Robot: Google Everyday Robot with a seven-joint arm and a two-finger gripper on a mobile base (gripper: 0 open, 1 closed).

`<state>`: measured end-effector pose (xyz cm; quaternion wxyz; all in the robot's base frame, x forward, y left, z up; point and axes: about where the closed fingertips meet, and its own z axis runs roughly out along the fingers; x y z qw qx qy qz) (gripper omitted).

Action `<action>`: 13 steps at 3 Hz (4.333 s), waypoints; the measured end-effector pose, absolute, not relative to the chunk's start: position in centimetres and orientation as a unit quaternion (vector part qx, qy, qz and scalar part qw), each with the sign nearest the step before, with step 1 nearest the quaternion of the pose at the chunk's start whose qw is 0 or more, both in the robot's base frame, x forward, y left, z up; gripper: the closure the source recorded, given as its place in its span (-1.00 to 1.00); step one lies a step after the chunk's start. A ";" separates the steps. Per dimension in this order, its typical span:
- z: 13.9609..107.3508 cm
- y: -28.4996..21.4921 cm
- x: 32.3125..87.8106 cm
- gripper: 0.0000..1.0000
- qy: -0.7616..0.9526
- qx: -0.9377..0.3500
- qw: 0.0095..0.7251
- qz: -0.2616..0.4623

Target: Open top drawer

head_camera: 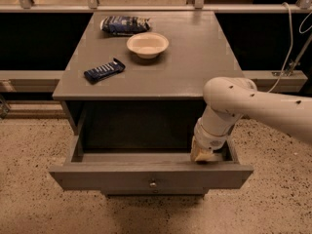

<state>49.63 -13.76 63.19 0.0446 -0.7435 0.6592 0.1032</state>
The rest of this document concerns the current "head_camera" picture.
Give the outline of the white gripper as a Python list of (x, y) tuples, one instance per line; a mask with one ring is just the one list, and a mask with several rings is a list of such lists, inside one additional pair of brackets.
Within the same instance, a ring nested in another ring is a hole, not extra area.
[(226, 126), (216, 120), (199, 118), (192, 138), (190, 159), (206, 162), (213, 157), (214, 150), (220, 149), (227, 140)]

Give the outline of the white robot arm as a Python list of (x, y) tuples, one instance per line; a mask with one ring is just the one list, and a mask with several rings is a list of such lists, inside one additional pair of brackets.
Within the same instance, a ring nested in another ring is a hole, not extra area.
[(198, 119), (190, 158), (211, 161), (243, 116), (301, 141), (312, 141), (312, 98), (260, 92), (248, 78), (216, 77), (203, 90), (206, 108)]

